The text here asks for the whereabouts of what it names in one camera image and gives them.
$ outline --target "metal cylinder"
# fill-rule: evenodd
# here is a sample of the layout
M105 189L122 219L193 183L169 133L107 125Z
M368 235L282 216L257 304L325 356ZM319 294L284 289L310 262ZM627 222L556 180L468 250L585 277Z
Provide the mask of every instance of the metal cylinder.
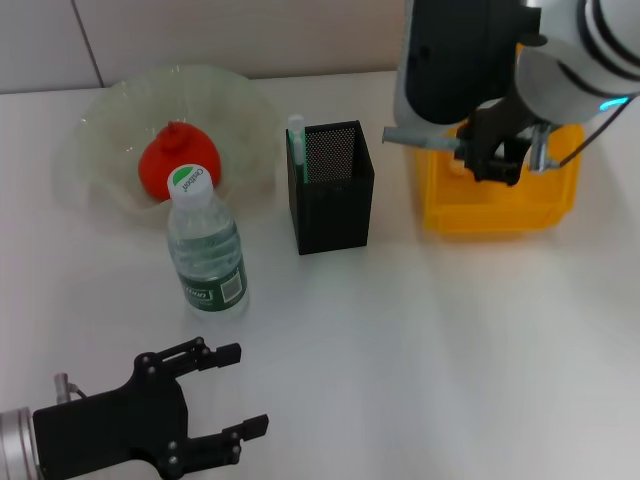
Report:
M38 480L28 408L0 413L0 480Z
M69 375L66 373L58 373L53 377L56 385L56 403L67 403L71 401L71 392L69 389Z
M382 141L438 151L453 151L462 146L457 138L425 135L419 130L396 127L384 127Z
M529 171L532 173L544 173L549 169L547 145L550 134L551 126L548 124L539 124L533 127L531 158L529 159Z

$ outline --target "yellow plastic container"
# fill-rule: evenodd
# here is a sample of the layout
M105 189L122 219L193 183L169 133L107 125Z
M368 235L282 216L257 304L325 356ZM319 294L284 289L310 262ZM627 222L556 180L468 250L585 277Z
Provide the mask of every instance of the yellow plastic container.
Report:
M570 125L551 135L549 153L559 161L584 141L582 127ZM416 150L424 223L440 233L507 233L554 226L573 208L580 157L560 170L531 174L508 187L476 182L453 153Z

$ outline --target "white bottle cap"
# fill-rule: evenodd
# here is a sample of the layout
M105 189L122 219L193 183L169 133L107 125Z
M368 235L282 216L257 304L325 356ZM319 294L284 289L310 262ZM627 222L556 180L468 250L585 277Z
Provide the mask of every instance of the white bottle cap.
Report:
M182 210L206 207L213 199L211 175L200 165L183 165L176 168L169 175L167 185L173 205Z

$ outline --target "red ball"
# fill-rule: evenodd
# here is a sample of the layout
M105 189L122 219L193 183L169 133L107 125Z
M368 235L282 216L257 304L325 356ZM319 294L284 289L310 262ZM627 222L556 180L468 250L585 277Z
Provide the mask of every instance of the red ball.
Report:
M220 183L220 154L208 135L188 123L169 122L142 153L138 175L146 192L163 202L169 200L171 172L190 163L206 168L214 186Z

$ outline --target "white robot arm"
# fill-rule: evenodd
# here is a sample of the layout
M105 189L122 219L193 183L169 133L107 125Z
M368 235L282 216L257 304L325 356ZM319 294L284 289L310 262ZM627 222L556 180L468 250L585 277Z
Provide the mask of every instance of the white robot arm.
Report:
M406 7L399 128L383 139L455 150L478 181L515 185L529 147L531 171L563 166L571 159L557 164L546 154L554 129L614 107L620 113L640 93L640 1L408 0ZM464 120L457 141L438 137Z

